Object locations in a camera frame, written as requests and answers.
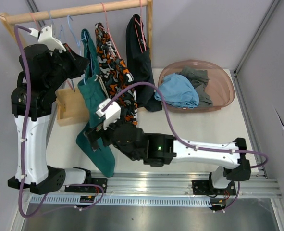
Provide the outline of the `grey shorts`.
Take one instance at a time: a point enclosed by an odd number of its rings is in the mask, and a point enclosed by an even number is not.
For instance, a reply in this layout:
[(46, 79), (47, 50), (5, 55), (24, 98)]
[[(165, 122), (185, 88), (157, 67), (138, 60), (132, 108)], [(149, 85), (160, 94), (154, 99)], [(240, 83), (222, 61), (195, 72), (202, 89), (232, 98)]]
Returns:
[(186, 77), (194, 87), (199, 96), (199, 107), (211, 107), (213, 102), (205, 89), (209, 83), (207, 70), (197, 70), (189, 66), (185, 66), (180, 72), (176, 72)]

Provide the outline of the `pink hanger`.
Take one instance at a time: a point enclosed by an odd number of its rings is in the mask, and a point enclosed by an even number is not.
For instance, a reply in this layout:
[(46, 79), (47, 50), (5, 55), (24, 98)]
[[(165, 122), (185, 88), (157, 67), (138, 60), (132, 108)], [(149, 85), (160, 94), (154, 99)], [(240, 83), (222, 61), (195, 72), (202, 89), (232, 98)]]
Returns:
[[(36, 26), (37, 26), (37, 29), (38, 30), (41, 30), (41, 26), (39, 24), (39, 22), (34, 18), (33, 16), (33, 13), (32, 12), (29, 12), (30, 16), (32, 17), (33, 21), (35, 22)], [(69, 85), (70, 89), (75, 91), (75, 88), (74, 88), (74, 83), (72, 80), (66, 80), (66, 83)]]
[(141, 53), (143, 53), (147, 50), (147, 46), (146, 46), (146, 41), (145, 41), (145, 35), (143, 32), (142, 1), (141, 0), (139, 0), (139, 7), (140, 7), (139, 20), (137, 19), (137, 16), (134, 16), (134, 21), (135, 21), (136, 37), (138, 40), (140, 51)]
[(121, 58), (121, 55), (119, 54), (119, 51), (118, 51), (118, 49), (117, 49), (117, 46), (116, 46), (116, 44), (115, 44), (115, 42), (114, 42), (114, 40), (113, 40), (113, 37), (112, 37), (112, 35), (111, 35), (111, 32), (110, 32), (109, 21), (108, 21), (108, 14), (107, 14), (107, 11), (106, 11), (106, 7), (105, 7), (105, 5), (104, 5), (103, 2), (101, 2), (101, 5), (102, 5), (102, 8), (103, 8), (104, 13), (105, 13), (105, 21), (106, 21), (106, 27), (107, 27), (108, 34), (109, 34), (109, 36), (110, 36), (110, 39), (111, 39), (111, 41), (112, 41), (112, 44), (113, 44), (113, 46), (114, 46), (114, 48), (115, 48), (115, 50), (116, 50), (116, 53), (117, 53), (118, 57)]

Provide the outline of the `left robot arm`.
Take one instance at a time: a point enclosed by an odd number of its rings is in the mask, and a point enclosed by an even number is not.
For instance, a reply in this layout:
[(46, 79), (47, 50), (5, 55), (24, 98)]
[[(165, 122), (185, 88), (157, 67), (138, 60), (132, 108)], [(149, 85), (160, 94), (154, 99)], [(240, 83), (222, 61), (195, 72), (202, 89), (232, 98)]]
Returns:
[(52, 114), (55, 92), (67, 79), (77, 78), (89, 64), (89, 60), (76, 54), (67, 44), (64, 51), (50, 50), (44, 44), (24, 48), (30, 72), (31, 103), (26, 112), (27, 83), (25, 71), (18, 75), (17, 87), (11, 95), (12, 114), (17, 126), (19, 162), (15, 176), (8, 179), (10, 188), (23, 188), (34, 194), (47, 194), (62, 186), (75, 184), (86, 193), (92, 188), (88, 178), (90, 171), (83, 168), (56, 168), (47, 165), (47, 131)]

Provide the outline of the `orange camouflage shorts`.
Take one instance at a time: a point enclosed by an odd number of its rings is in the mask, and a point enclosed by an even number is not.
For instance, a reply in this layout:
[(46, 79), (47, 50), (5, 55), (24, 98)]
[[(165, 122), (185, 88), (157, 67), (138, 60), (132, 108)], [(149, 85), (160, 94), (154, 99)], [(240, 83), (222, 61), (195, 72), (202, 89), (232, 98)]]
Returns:
[[(133, 84), (134, 77), (119, 56), (112, 39), (102, 23), (95, 24), (96, 53), (99, 64), (97, 79), (108, 98), (113, 98)], [(121, 122), (137, 126), (137, 102), (134, 88), (123, 93), (116, 102), (121, 107)]]

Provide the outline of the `light blue shorts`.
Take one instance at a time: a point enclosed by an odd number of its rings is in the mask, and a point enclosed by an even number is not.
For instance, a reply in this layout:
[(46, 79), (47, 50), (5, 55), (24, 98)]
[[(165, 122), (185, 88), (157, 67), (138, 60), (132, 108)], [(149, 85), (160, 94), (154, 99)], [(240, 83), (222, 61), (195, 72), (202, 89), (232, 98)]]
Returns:
[(199, 106), (199, 95), (190, 81), (180, 74), (169, 74), (158, 86), (164, 101), (174, 107), (195, 108)]

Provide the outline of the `black shorts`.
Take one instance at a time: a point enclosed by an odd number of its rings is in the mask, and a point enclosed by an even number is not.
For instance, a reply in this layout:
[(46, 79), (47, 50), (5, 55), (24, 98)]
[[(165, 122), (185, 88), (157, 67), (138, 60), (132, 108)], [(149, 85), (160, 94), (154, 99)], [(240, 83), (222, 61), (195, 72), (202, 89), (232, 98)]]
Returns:
[[(141, 53), (136, 37), (134, 16), (137, 16), (139, 20), (139, 15), (134, 14), (127, 25), (125, 34), (127, 67), (134, 77), (134, 83), (148, 82), (154, 84), (150, 48), (145, 39), (147, 50)], [(135, 90), (138, 107), (144, 107), (149, 112), (162, 110), (161, 102), (154, 98), (155, 91), (152, 87), (140, 85), (135, 87)]]

